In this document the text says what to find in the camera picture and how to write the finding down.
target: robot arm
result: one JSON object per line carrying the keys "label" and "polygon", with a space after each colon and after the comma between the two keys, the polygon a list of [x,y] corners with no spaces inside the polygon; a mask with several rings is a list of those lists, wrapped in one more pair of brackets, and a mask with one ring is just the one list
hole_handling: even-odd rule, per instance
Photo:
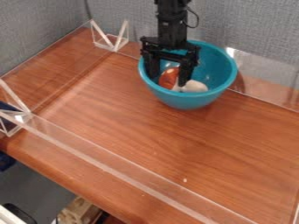
{"label": "robot arm", "polygon": [[[160,74],[160,60],[180,63],[179,86],[183,87],[199,65],[200,48],[187,42],[188,3],[191,0],[155,0],[157,38],[141,37],[144,68],[151,79]],[[165,50],[185,50],[177,55]]]}

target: wooden table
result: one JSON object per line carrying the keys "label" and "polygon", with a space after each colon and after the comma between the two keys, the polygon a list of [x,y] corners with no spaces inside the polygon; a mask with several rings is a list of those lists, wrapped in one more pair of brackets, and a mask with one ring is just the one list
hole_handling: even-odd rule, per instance
{"label": "wooden table", "polygon": [[[81,29],[4,80],[37,116],[252,221],[289,223],[299,189],[297,114],[231,91],[207,108],[177,111],[147,90],[136,63],[95,48]],[[0,146],[125,223],[199,223],[28,131],[2,138]]]}

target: blue plastic bowl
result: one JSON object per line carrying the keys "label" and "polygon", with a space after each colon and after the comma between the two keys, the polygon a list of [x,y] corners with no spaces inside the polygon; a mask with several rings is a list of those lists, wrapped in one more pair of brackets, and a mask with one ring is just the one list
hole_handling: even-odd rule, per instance
{"label": "blue plastic bowl", "polygon": [[[144,59],[139,60],[139,73],[145,85],[149,87],[155,96],[168,106],[176,109],[197,109],[211,104],[232,84],[237,76],[237,66],[235,60],[228,56],[225,51],[215,45],[189,41],[200,46],[200,65],[195,67],[191,78],[203,82],[209,91],[204,93],[177,93],[160,87],[156,80],[151,80],[144,67]],[[185,54],[184,50],[172,51],[173,53]],[[161,61],[161,73],[169,67],[177,67],[176,62]]]}

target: acrylic bracket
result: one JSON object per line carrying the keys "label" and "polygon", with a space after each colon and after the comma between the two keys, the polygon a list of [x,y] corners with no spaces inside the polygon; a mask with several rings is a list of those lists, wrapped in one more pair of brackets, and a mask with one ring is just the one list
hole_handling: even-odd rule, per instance
{"label": "acrylic bracket", "polygon": [[95,46],[116,53],[120,48],[128,43],[128,21],[124,21],[117,36],[105,34],[99,28],[95,20],[91,20],[89,24]]}
{"label": "acrylic bracket", "polygon": [[4,115],[13,117],[17,122],[25,123],[30,119],[30,114],[30,110],[14,91],[0,79],[0,132],[10,137],[21,129],[14,123],[4,119]]}

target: bowl rim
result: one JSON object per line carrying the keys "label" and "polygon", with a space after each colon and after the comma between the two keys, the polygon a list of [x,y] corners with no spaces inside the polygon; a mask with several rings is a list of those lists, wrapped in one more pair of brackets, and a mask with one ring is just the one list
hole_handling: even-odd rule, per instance
{"label": "bowl rim", "polygon": [[216,52],[219,52],[228,60],[228,63],[231,65],[231,73],[229,73],[229,77],[225,80],[225,82],[219,85],[217,87],[215,87],[212,90],[207,91],[207,92],[201,92],[201,93],[179,93],[179,92],[173,92],[172,90],[160,87],[156,83],[153,83],[153,81],[148,78],[147,74],[145,74],[145,69],[144,69],[144,58],[141,57],[137,63],[137,70],[139,70],[139,74],[141,76],[141,79],[144,80],[145,84],[153,88],[155,90],[157,90],[159,92],[163,92],[164,94],[168,95],[173,95],[177,97],[199,97],[199,96],[208,96],[208,95],[215,95],[220,92],[223,92],[229,85],[232,84],[232,82],[235,81],[236,77],[237,77],[237,65],[235,60],[229,57],[229,55],[227,54],[227,52],[224,51],[224,49],[219,48],[217,46],[212,45],[211,43],[207,43],[204,41],[199,41],[199,40],[188,40],[188,42],[193,43],[196,46],[207,46],[208,48],[211,48],[212,50],[215,50]]}

